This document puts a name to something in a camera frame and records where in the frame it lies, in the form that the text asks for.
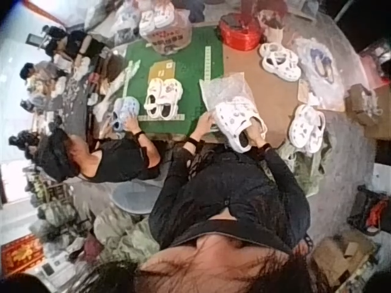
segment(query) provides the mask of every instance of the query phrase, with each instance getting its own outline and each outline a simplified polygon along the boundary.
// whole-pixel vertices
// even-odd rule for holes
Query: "person sitting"
[[[66,31],[57,26],[43,26],[42,32],[55,40],[61,40],[68,35]]]
[[[41,61],[37,64],[26,63],[20,71],[20,78],[24,81],[36,75],[43,82],[56,81],[62,76],[66,76],[66,72],[58,69],[55,64],[49,61]]]
[[[210,114],[202,115],[174,151],[148,217],[148,232],[160,251],[142,264],[132,259],[102,264],[72,292],[333,292],[316,263],[306,259],[312,246],[309,203],[261,137],[260,124],[252,121],[246,129],[252,152],[220,146],[193,161],[212,124]]]
[[[38,134],[28,130],[23,130],[18,133],[18,136],[10,136],[8,144],[17,147],[21,151],[25,151],[29,146],[37,147],[39,144]]]
[[[155,145],[141,131],[136,117],[127,119],[125,130],[134,140],[104,140],[90,152],[81,137],[57,128],[38,147],[36,164],[58,182],[79,175],[92,183],[156,178],[161,158]]]
[[[83,57],[92,59],[99,55],[105,46],[104,43],[92,38],[86,32],[73,31],[60,40],[52,39],[45,47],[45,52],[52,58],[58,54],[74,62],[74,65],[78,67]]]

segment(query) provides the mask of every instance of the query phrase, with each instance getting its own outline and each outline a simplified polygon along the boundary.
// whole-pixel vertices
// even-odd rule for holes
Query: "ruler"
[[[205,67],[203,72],[203,80],[210,81],[212,75],[212,47],[205,47]]]
[[[158,117],[156,119],[149,117],[148,115],[140,115],[137,117],[139,121],[166,121],[161,117]],[[170,121],[184,121],[185,115],[184,114],[177,114],[173,117]]]

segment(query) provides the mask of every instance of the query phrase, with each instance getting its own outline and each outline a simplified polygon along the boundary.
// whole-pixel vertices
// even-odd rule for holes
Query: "box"
[[[347,230],[324,238],[312,258],[332,288],[339,288],[376,251],[375,244],[357,230]]]
[[[385,85],[376,89],[375,92],[378,96],[378,106],[383,110],[383,114],[376,125],[365,127],[365,136],[391,140],[391,88]]]
[[[354,118],[364,126],[375,126],[379,123],[377,115],[369,115],[365,110],[367,100],[365,96],[373,96],[373,92],[366,89],[362,84],[354,84],[350,88],[349,109],[353,112]]]

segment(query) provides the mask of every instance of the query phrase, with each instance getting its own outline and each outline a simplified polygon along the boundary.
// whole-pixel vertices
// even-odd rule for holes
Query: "gray floor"
[[[206,20],[216,21],[228,11],[229,8],[224,4],[208,6],[205,11]],[[289,18],[288,22],[300,30],[303,36],[314,37],[315,32],[321,33],[319,37],[332,51],[347,88],[356,82],[365,84],[362,68],[357,63],[357,54],[354,54],[346,38],[343,39],[343,34],[328,16],[321,16],[321,21],[316,24],[295,18]],[[327,26],[329,29],[325,33],[319,30],[320,26]],[[337,146],[333,150],[331,163],[326,168],[319,194],[309,198],[312,213],[309,234],[315,242],[347,228],[346,216],[353,204],[357,185],[369,182],[375,159],[375,142],[364,137],[361,126],[348,120],[345,114],[325,114],[327,128],[335,134]],[[109,193],[114,188],[112,184],[72,185],[77,194],[76,205],[80,208],[87,204],[93,212],[99,212],[110,204]]]

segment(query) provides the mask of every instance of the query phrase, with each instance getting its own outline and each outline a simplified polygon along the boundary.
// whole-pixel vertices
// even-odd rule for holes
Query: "shoebox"
[[[346,230],[324,238],[312,258],[325,274],[333,292],[353,279],[359,269],[376,253],[376,245],[357,230]]]
[[[352,85],[349,91],[346,108],[353,113],[354,118],[364,126],[374,126],[379,122],[379,117],[369,115],[365,111],[365,96],[372,96],[373,93],[362,84]]]

